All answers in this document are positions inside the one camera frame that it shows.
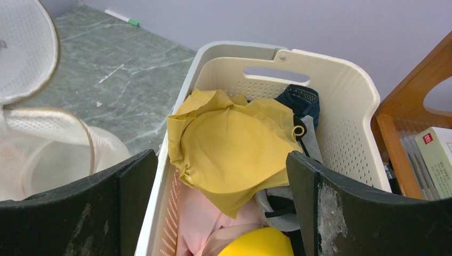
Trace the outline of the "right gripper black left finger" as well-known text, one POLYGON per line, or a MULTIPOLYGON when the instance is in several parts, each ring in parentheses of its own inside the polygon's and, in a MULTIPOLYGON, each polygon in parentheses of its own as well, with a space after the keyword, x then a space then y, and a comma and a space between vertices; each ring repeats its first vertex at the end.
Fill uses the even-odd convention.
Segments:
POLYGON ((1 255, 133 255, 158 158, 151 149, 88 177, 1 202, 1 255))

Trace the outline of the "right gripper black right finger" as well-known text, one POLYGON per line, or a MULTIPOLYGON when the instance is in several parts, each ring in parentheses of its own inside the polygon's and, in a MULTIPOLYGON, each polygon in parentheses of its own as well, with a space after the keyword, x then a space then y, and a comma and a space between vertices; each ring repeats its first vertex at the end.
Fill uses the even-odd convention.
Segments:
POLYGON ((333 171, 298 151, 305 183, 295 203, 305 255, 451 255, 451 199, 388 193, 333 171))

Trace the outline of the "black bra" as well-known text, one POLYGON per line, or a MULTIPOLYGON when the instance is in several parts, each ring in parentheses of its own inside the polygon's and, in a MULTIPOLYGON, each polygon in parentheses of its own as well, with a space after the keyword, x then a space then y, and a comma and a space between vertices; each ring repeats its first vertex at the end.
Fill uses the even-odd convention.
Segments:
MULTIPOLYGON (((302 154, 322 164, 324 161, 316 138, 314 118, 306 115, 297 121, 298 125, 305 129, 305 132, 297 137, 302 154)), ((255 198, 268 226, 283 232, 293 232, 300 230, 295 203, 301 199, 300 187, 305 183, 305 179, 300 175, 298 167, 293 167, 286 173, 289 185, 259 190, 255 198)))

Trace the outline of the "mustard yellow bra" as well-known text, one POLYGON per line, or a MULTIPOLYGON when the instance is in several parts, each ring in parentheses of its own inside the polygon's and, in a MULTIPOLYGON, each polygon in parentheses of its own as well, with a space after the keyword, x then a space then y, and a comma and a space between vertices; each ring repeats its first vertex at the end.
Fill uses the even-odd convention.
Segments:
POLYGON ((167 137, 180 180, 231 218, 257 191, 287 186, 286 157, 301 150, 290 108, 223 90, 194 90, 167 118, 167 137))

